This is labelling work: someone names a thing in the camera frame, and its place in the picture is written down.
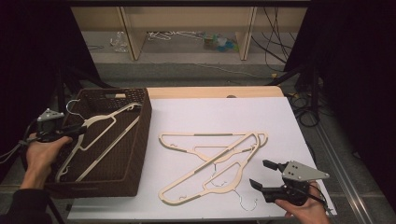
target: white surface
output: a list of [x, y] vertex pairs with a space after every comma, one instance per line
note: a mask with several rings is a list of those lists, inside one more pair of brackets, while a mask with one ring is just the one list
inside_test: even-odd
[[[299, 161], [316, 167], [302, 133], [292, 114], [287, 98], [230, 98], [230, 99], [161, 99], [151, 100], [152, 118], [148, 148], [139, 191], [135, 197], [76, 199], [69, 219], [115, 221], [172, 221], [172, 220], [228, 220], [265, 219], [283, 217], [285, 211], [274, 203], [266, 203], [262, 194], [249, 185], [252, 178], [264, 187], [283, 184], [279, 171], [262, 166], [262, 160], [274, 162]], [[267, 132], [268, 142], [259, 149], [246, 166], [236, 191], [243, 198], [246, 209], [239, 204], [235, 192], [208, 194], [179, 206], [163, 203], [158, 192], [182, 175], [202, 164], [195, 155], [164, 148], [158, 139], [163, 132], [243, 133]], [[210, 177], [204, 174], [205, 180]], [[193, 183], [201, 189], [200, 181]], [[320, 187], [332, 202], [323, 183]]]

